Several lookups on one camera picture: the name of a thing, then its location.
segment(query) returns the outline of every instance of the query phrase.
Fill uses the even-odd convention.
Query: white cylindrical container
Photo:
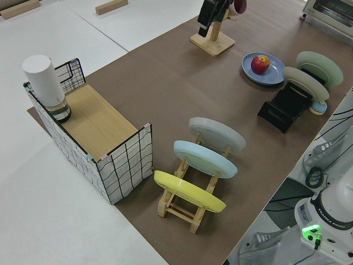
[[[68,120],[71,109],[50,58],[45,55],[30,56],[22,63],[22,69],[36,97],[54,118],[59,122]]]

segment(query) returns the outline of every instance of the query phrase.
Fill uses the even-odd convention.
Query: light blue plate
[[[270,66],[262,75],[254,73],[251,67],[253,58],[258,55],[265,55],[270,59]],[[273,55],[265,54],[263,52],[253,52],[243,58],[242,66],[244,73],[256,83],[265,86],[273,86],[284,81],[282,71],[285,68],[285,65]]]
[[[238,173],[237,167],[228,159],[204,146],[193,142],[175,141],[174,153],[197,170],[215,176],[220,172],[220,178],[232,178]]]

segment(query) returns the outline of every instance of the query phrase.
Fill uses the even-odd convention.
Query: grid-patterned box
[[[55,71],[65,93],[85,84],[79,59],[66,62],[56,67]],[[30,83],[24,83],[24,87],[56,145],[110,204],[127,196],[134,187],[152,174],[152,124],[146,124],[95,161],[39,102]]]

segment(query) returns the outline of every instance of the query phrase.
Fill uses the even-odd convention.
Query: red apple
[[[262,75],[270,66],[270,59],[265,55],[255,56],[252,60],[252,70],[257,75]]]

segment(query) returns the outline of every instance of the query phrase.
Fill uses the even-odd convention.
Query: white plate
[[[302,51],[297,56],[297,67],[305,69],[325,81],[325,87],[338,86],[343,81],[341,69],[331,59],[313,51]]]
[[[312,100],[325,101],[329,98],[329,92],[319,81],[299,69],[285,67],[283,78],[309,93],[313,97]]]
[[[229,153],[239,152],[247,145],[244,138],[232,128],[215,120],[195,117],[189,120],[189,129],[196,136],[200,133],[200,141],[213,149],[225,152],[228,146]]]

